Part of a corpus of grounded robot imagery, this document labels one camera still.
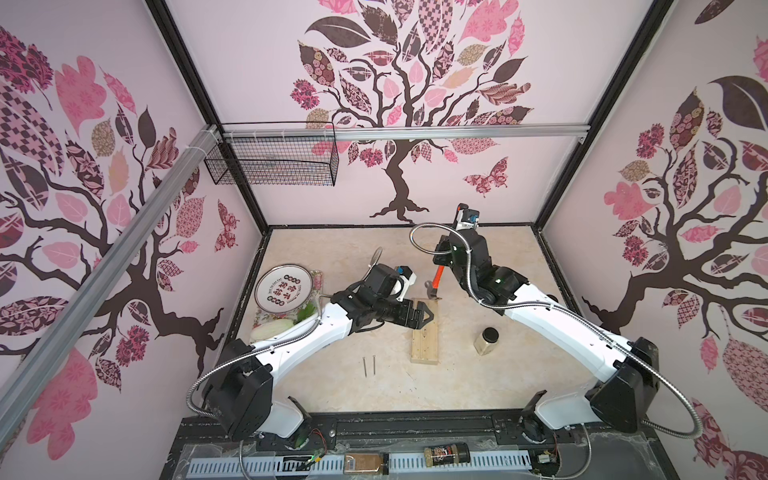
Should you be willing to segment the wooden block with nails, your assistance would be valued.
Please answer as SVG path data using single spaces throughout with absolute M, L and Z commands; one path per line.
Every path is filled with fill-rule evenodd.
M 411 355 L 412 363 L 437 365 L 439 363 L 439 304 L 437 300 L 424 300 L 433 314 L 433 319 L 423 328 L 412 332 Z

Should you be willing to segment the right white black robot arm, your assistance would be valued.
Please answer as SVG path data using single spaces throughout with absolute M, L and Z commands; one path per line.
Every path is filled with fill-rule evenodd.
M 494 264 L 485 238 L 474 229 L 446 228 L 431 253 L 476 303 L 534 330 L 592 374 L 592 382 L 570 391 L 538 392 L 528 404 L 535 425 L 559 430 L 601 422 L 634 433 L 645 423 L 660 385 L 652 342 L 631 342 L 597 327 L 518 272 Z

